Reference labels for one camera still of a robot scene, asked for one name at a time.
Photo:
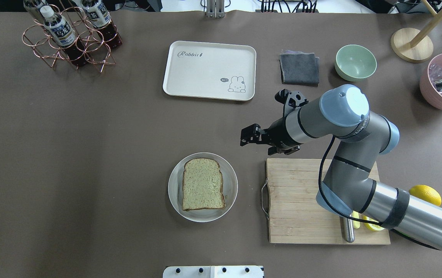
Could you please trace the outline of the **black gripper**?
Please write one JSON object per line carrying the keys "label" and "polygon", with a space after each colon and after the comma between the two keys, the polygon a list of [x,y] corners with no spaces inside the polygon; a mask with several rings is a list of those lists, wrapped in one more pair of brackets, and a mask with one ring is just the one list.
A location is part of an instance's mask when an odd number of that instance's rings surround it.
{"label": "black gripper", "polygon": [[249,125],[240,132],[240,146],[248,144],[266,144],[271,146],[268,155],[283,153],[290,155],[300,150],[301,143],[294,140],[286,126],[286,117],[280,118],[266,129],[258,124]]}

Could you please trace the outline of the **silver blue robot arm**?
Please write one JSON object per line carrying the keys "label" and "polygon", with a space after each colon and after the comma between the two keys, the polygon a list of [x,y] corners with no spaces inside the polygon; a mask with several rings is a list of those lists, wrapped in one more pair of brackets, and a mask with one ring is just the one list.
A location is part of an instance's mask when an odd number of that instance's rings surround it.
{"label": "silver blue robot arm", "polygon": [[240,145],[269,145],[268,155],[292,154],[300,145],[331,134],[340,144],[325,177],[318,177],[318,204],[341,217],[357,211],[419,245],[442,251],[442,208],[370,178],[377,156],[399,142],[399,130],[384,116],[371,112],[361,90],[345,84],[309,102],[301,93],[284,89],[275,100],[283,116],[262,129],[241,130]]}

